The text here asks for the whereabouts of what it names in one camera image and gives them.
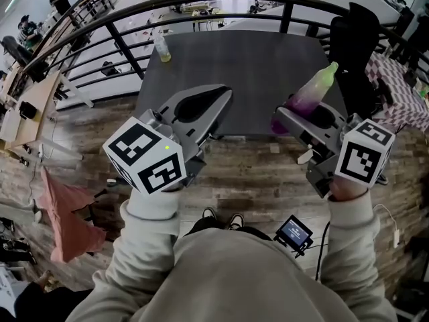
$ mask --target black table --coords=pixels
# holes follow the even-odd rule
[[[166,36],[172,59],[153,52],[134,116],[157,109],[174,93],[199,85],[233,89],[219,136],[272,136],[271,115],[316,72],[329,65],[315,38],[261,31],[213,31]],[[337,83],[323,99],[347,115]]]

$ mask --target ceiling light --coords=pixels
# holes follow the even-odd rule
[[[9,5],[6,7],[6,9],[5,9],[5,13],[7,12],[7,11],[9,11],[9,8],[11,8],[12,7],[12,5],[13,5],[13,3],[15,2],[15,0],[12,0],[10,3],[9,3]]]

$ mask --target pink fabric chair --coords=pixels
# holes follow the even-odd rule
[[[101,250],[106,232],[73,213],[95,202],[94,196],[84,188],[58,182],[44,167],[42,180],[45,191],[37,202],[48,212],[54,228],[56,247],[51,253],[51,261],[67,263],[84,253]]]

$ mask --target electronic device with screen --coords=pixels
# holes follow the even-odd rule
[[[290,246],[298,255],[303,256],[304,250],[313,244],[309,230],[298,218],[290,216],[289,219],[275,232],[274,241],[283,246]]]

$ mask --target checkered tablecloth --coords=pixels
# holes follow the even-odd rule
[[[390,88],[393,104],[383,103],[383,119],[376,119],[380,124],[395,127],[408,124],[425,131],[429,126],[429,109],[403,79],[406,67],[400,63],[374,52],[368,61],[365,73],[370,81],[382,78]]]

